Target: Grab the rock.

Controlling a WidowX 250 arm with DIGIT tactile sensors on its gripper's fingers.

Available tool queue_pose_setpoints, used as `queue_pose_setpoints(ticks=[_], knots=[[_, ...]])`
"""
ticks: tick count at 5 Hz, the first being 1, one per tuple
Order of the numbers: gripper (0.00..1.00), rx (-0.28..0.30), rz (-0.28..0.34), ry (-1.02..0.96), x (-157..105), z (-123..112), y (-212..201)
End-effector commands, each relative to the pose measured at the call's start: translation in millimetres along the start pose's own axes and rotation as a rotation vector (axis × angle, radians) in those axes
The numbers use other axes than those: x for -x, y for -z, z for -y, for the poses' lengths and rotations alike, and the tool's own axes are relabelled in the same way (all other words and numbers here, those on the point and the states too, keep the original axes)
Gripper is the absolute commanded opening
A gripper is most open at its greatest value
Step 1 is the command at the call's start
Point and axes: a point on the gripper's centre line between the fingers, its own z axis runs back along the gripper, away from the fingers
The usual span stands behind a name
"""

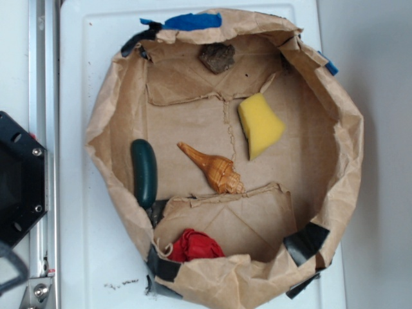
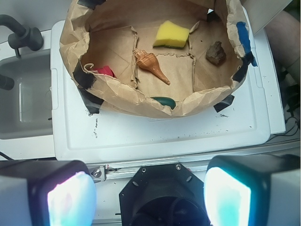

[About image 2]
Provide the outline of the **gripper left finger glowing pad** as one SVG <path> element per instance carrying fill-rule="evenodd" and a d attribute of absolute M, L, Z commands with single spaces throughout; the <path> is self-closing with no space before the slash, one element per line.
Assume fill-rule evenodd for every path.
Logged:
<path fill-rule="evenodd" d="M 82 161 L 1 161 L 2 226 L 90 226 L 96 187 Z"/>

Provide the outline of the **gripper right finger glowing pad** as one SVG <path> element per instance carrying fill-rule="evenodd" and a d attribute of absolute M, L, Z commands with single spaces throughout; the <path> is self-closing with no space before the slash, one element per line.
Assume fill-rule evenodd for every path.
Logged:
<path fill-rule="evenodd" d="M 214 226 L 299 226 L 301 158 L 217 155 L 207 167 L 204 200 Z"/>

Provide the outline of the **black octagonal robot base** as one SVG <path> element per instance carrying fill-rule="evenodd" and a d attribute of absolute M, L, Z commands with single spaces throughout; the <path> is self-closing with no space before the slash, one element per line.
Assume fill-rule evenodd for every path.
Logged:
<path fill-rule="evenodd" d="M 209 226 L 204 182 L 180 163 L 142 166 L 119 193 L 124 226 Z"/>

